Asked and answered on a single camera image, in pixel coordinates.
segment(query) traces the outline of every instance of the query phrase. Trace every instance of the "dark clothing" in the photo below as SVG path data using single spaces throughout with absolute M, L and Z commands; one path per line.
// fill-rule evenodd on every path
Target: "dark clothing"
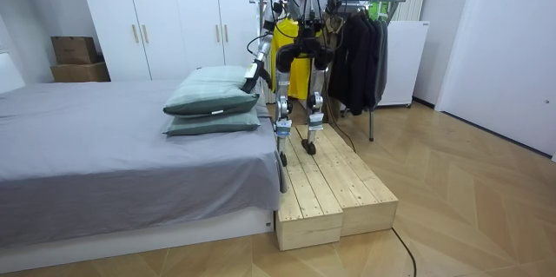
M 342 43 L 334 55 L 328 95 L 349 107 L 354 115 L 360 115 L 364 108 L 370 35 L 367 25 L 356 16 L 346 21 L 341 34 L 343 38 L 338 40 Z
M 360 115 L 376 108 L 386 86 L 387 24 L 358 14 L 347 18 L 341 35 L 328 95 Z

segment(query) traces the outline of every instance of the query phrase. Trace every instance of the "pillow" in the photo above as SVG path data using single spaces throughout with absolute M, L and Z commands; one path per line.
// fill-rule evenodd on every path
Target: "pillow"
M 261 125 L 257 117 L 257 110 L 251 109 L 245 113 L 219 114 L 198 118 L 174 117 L 174 120 L 164 132 L 166 135 L 201 135 L 208 133 L 235 132 L 240 130 L 255 130 Z
M 242 91 L 247 69 L 239 66 L 207 67 L 192 72 L 164 106 L 164 113 L 182 117 L 248 112 L 258 94 Z

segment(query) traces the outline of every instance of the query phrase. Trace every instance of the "gray bed sheet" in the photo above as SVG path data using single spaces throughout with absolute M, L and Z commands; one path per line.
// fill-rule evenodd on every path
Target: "gray bed sheet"
M 180 81 L 0 94 L 0 247 L 276 210 L 283 173 L 261 101 L 252 132 L 167 137 Z

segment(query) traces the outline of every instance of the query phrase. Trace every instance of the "wardrobe door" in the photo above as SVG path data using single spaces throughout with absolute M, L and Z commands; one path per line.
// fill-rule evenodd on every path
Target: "wardrobe door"
M 112 81 L 149 80 L 133 0 L 87 0 Z
M 218 0 L 177 0 L 188 67 L 224 65 Z
M 257 37 L 257 9 L 249 0 L 220 0 L 226 65 L 247 67 L 253 62 L 254 57 L 245 47 Z M 255 51 L 256 48 L 257 43 L 252 43 L 250 49 Z
M 192 68 L 186 64 L 176 0 L 134 0 L 134 3 L 152 79 L 185 78 Z

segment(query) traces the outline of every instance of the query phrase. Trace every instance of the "wooden step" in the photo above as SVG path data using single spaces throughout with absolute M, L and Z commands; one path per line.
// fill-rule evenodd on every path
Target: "wooden step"
M 294 135 L 286 141 L 288 192 L 281 196 L 276 217 L 282 251 L 338 241 L 342 224 L 340 204 L 313 157 L 304 152 L 301 138 L 295 130 L 292 132 Z
M 398 200 L 367 164 L 328 124 L 316 133 L 316 155 L 302 147 L 306 137 L 307 126 L 297 126 L 287 140 L 288 192 L 276 218 L 280 250 L 391 228 Z

